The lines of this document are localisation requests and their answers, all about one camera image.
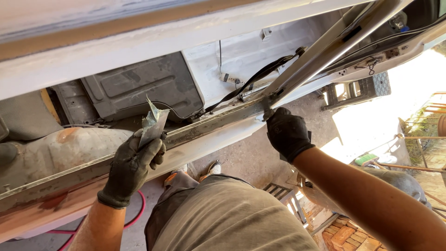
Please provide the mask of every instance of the brick wall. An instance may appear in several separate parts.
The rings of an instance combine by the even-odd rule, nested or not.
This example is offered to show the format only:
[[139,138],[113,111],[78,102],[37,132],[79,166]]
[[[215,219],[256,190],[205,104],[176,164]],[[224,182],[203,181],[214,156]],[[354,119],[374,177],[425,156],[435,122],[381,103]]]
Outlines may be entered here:
[[340,216],[322,232],[328,251],[387,251],[349,218]]

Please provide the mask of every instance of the black work glove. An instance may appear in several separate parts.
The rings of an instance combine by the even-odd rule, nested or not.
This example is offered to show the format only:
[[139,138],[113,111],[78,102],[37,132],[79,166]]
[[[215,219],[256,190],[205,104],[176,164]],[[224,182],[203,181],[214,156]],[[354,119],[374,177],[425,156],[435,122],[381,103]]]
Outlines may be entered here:
[[111,163],[108,181],[98,192],[98,201],[104,205],[122,209],[130,203],[132,194],[144,184],[149,170],[155,170],[163,162],[166,146],[154,139],[138,151],[142,129],[135,132],[116,151]]
[[268,138],[271,145],[293,164],[293,160],[303,151],[315,147],[310,143],[308,130],[301,116],[291,115],[291,112],[283,107],[267,121]]

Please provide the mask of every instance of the forearm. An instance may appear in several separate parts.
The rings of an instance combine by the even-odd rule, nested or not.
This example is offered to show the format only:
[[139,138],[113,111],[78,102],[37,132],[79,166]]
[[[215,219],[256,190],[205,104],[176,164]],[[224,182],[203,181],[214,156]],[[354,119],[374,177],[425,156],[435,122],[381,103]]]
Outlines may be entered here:
[[427,207],[386,182],[311,148],[294,166],[334,203],[394,250],[444,250],[446,225]]
[[95,201],[68,251],[118,251],[125,208],[115,209]]

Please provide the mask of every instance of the car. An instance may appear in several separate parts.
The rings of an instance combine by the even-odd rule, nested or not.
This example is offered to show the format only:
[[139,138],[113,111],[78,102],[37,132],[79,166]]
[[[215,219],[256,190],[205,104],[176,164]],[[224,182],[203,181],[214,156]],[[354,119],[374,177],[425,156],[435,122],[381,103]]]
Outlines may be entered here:
[[170,110],[150,180],[446,39],[442,0],[15,3],[0,25],[0,242],[85,215],[148,99]]

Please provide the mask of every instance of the rust spot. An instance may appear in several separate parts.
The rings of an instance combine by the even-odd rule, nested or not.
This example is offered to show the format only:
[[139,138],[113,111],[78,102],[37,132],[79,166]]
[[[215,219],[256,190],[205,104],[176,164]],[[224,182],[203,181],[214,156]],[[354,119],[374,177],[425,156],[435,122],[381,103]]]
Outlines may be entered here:
[[79,128],[80,127],[71,127],[71,128],[63,129],[57,135],[56,141],[61,144],[73,141],[76,138],[76,136],[73,135],[73,133],[75,131],[79,130]]
[[60,208],[59,205],[66,198],[67,195],[68,195],[68,192],[66,192],[56,198],[53,198],[49,201],[45,201],[42,203],[42,205],[39,206],[39,208],[40,209],[54,209],[55,211],[57,211]]

